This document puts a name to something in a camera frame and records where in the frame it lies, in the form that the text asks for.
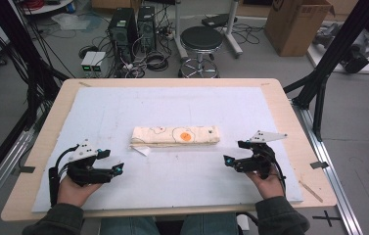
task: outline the jeans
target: jeans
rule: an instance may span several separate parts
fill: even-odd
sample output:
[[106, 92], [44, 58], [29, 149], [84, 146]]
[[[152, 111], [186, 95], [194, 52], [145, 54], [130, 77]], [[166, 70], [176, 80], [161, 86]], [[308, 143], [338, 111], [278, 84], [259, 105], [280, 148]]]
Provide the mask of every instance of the jeans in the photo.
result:
[[[100, 235], [160, 235], [152, 217], [102, 218]], [[187, 215], [181, 235], [238, 235], [234, 213]]]

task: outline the person's arm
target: person's arm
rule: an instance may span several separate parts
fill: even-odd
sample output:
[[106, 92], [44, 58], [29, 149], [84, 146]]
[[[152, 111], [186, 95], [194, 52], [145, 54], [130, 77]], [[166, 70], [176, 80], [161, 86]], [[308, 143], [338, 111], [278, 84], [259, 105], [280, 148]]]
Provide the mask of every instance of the person's arm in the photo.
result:
[[256, 185], [263, 198], [263, 201], [255, 205], [260, 235], [300, 235], [309, 229], [308, 220], [292, 208], [285, 198], [275, 167], [272, 167], [266, 179], [261, 179], [260, 175], [254, 172], [246, 175]]
[[84, 205], [101, 184], [80, 187], [66, 176], [59, 188], [57, 204], [46, 216], [23, 230], [23, 235], [74, 235], [80, 234]]

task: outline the sleeve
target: sleeve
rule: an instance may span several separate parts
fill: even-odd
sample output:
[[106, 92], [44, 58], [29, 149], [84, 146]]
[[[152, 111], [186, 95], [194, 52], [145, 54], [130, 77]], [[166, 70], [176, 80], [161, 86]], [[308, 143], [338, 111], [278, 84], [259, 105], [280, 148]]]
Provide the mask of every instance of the sleeve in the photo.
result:
[[309, 221], [298, 213], [285, 197], [275, 197], [256, 203], [260, 235], [304, 234]]
[[27, 226], [23, 235], [78, 235], [83, 220], [83, 210], [70, 204], [56, 204], [46, 216]]

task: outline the black cross mark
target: black cross mark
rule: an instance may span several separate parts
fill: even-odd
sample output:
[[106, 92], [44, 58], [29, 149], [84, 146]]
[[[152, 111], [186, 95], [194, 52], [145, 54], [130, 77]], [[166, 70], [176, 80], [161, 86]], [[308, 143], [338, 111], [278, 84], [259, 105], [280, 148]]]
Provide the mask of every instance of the black cross mark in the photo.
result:
[[327, 219], [328, 221], [328, 225], [330, 225], [330, 227], [333, 226], [333, 224], [331, 223], [331, 220], [342, 220], [340, 217], [330, 217], [328, 216], [327, 211], [324, 211], [325, 216], [313, 216], [313, 219]]

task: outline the cream towel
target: cream towel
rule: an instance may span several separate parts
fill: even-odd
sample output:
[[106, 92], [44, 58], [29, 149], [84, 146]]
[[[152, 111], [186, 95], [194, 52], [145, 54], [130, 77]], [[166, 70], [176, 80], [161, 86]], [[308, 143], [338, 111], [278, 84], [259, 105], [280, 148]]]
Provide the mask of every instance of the cream towel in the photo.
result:
[[220, 141], [217, 126], [135, 127], [130, 147], [212, 145]]

